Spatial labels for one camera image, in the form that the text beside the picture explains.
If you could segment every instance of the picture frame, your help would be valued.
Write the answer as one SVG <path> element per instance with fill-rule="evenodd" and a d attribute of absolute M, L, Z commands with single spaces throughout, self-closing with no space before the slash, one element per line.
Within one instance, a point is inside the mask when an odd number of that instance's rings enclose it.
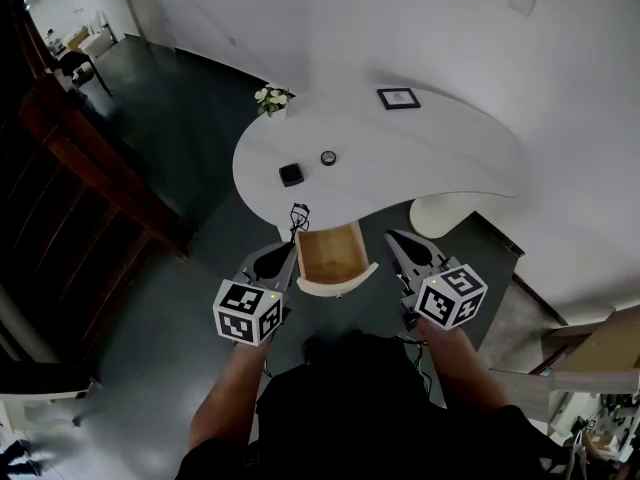
<path fill-rule="evenodd" d="M 420 102 L 409 87 L 378 89 L 378 96 L 387 110 L 420 108 Z"/>

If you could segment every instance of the white flower pot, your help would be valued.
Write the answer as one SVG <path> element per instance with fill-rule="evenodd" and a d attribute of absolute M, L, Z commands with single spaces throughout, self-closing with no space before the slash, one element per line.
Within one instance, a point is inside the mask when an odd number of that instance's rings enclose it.
<path fill-rule="evenodd" d="M 287 107 L 284 107 L 277 112 L 271 114 L 271 117 L 268 117 L 269 122 L 273 124 L 282 123 L 287 118 Z"/>

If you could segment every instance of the black round object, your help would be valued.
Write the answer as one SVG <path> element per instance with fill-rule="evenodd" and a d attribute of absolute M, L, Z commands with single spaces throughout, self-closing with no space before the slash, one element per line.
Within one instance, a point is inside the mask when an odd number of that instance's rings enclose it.
<path fill-rule="evenodd" d="M 338 157 L 333 151 L 323 151 L 320 155 L 320 161 L 323 165 L 333 165 L 337 159 Z"/>

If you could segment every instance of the person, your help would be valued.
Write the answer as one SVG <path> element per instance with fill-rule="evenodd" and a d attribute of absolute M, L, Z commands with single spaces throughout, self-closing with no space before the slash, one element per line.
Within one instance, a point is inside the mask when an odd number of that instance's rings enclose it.
<path fill-rule="evenodd" d="M 267 471 L 305 476 L 393 468 L 427 478 L 541 478 L 561 448 L 509 405 L 461 328 L 425 319 L 446 409 L 429 401 L 401 340 L 354 331 L 308 347 L 256 406 L 270 342 L 237 344 L 195 413 L 177 480 Z M 255 413 L 259 439 L 248 446 Z"/>
<path fill-rule="evenodd" d="M 27 441 L 14 441 L 0 454 L 0 479 L 9 480 L 8 475 L 33 475 L 40 476 L 40 467 L 37 462 L 22 462 L 14 464 L 16 459 L 30 457 L 30 445 Z"/>

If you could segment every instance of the white desk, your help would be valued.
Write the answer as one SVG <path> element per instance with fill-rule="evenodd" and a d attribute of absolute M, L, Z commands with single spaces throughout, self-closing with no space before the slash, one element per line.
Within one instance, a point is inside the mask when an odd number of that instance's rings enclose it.
<path fill-rule="evenodd" d="M 259 117 L 233 158 L 240 196 L 280 228 L 289 228 L 294 202 L 306 204 L 310 230 L 334 228 L 432 194 L 515 197 L 522 155 L 509 130 L 463 103 L 413 91 L 420 109 L 385 110 L 371 87 L 347 101 L 294 98 L 281 124 Z M 337 154 L 335 165 L 322 165 L 325 150 Z M 305 181 L 284 187 L 278 169 L 296 162 Z"/>

